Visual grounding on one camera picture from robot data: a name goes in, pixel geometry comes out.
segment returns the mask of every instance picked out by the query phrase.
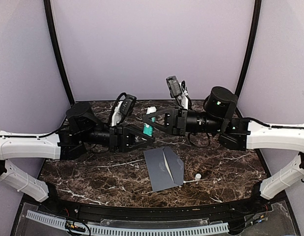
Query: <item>robotic arm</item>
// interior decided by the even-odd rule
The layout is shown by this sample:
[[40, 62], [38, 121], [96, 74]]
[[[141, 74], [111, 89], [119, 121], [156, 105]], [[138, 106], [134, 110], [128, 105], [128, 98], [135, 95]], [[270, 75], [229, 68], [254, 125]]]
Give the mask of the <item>robotic arm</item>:
[[55, 187], [20, 170], [9, 159], [41, 157], [73, 160], [86, 153], [84, 143], [108, 147], [111, 152], [128, 152], [154, 142], [132, 124], [122, 124], [132, 113], [136, 97], [122, 93], [113, 106], [108, 123], [98, 119], [88, 102], [79, 102], [67, 112], [69, 125], [49, 134], [14, 134], [0, 131], [0, 181], [43, 202], [56, 197]]
[[[167, 78], [170, 94], [179, 87], [175, 77]], [[272, 177], [257, 183], [252, 196], [269, 200], [304, 178], [304, 124], [266, 124], [254, 118], [233, 118], [238, 97], [222, 87], [214, 87], [205, 99], [205, 112], [183, 108], [168, 108], [143, 117], [143, 122], [170, 135], [190, 133], [218, 135], [218, 142], [231, 150], [278, 148], [299, 151], [299, 154]], [[157, 116], [165, 116], [164, 125]]]

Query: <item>white slotted strip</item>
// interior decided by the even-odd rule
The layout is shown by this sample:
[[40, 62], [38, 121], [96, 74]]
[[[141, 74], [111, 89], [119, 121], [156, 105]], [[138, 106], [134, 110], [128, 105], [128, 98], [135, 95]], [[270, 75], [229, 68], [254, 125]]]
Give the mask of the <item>white slotted strip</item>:
[[[64, 218], [56, 218], [53, 216], [45, 215], [39, 212], [28, 210], [26, 218], [34, 220], [36, 222], [48, 225], [50, 227], [65, 230]], [[85, 226], [81, 223], [75, 223], [77, 226], [85, 229]], [[91, 234], [93, 236], [207, 236], [229, 232], [228, 223], [221, 223], [216, 225], [207, 225], [192, 228], [181, 228], [181, 229], [122, 229], [122, 228], [111, 228], [97, 225], [88, 225]]]

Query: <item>brown marble surface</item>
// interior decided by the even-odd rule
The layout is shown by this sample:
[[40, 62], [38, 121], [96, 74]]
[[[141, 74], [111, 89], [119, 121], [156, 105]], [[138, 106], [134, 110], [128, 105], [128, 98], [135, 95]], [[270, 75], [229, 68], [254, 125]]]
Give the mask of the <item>brown marble surface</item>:
[[[203, 101], [193, 101], [202, 111]], [[92, 102], [97, 117], [107, 121], [113, 102]], [[143, 128], [142, 115], [149, 106], [158, 110], [176, 106], [173, 101], [137, 101], [125, 122]], [[158, 130], [156, 141], [147, 148], [128, 153], [94, 153], [100, 145], [73, 161], [46, 161], [40, 180], [53, 183], [62, 199], [116, 207], [186, 207], [248, 198], [252, 186], [266, 175], [254, 151], [230, 151], [212, 139], [207, 148], [190, 146], [186, 137], [170, 136]], [[192, 136], [205, 144], [205, 134]], [[181, 187], [153, 193], [143, 151], [169, 146], [185, 163]], [[198, 183], [195, 174], [202, 175]]]

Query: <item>small bottle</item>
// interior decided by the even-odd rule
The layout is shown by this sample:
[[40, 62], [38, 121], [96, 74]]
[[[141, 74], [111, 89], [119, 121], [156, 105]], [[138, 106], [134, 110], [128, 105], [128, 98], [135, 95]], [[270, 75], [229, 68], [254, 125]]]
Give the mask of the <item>small bottle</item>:
[[[147, 108], [146, 114], [148, 115], [148, 114], [151, 114], [151, 113], [154, 113], [154, 112], [156, 112], [156, 107], [149, 107], [149, 108]], [[143, 133], [152, 137], [152, 135], [153, 135], [153, 127], [150, 126], [147, 123], [144, 123]]]

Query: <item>marble pattern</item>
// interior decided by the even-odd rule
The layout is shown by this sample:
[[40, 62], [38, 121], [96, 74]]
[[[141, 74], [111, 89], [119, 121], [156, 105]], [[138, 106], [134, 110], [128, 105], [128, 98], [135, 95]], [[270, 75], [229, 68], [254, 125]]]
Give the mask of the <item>marble pattern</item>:
[[[202, 111], [203, 101], [193, 101]], [[97, 117], [107, 121], [113, 102], [91, 102]], [[149, 106], [158, 110], [176, 106], [174, 101], [137, 101], [125, 122], [143, 128], [142, 115]], [[53, 183], [62, 199], [116, 207], [186, 207], [248, 198], [252, 186], [266, 175], [254, 151], [231, 151], [216, 137], [207, 148], [192, 147], [186, 137], [154, 130], [156, 141], [147, 148], [128, 153], [104, 152], [106, 148], [86, 145], [89, 152], [73, 161], [46, 161], [40, 180]], [[205, 144], [205, 134], [192, 136]], [[143, 151], [169, 146], [185, 163], [185, 184], [152, 192]], [[200, 173], [202, 179], [194, 181]]]

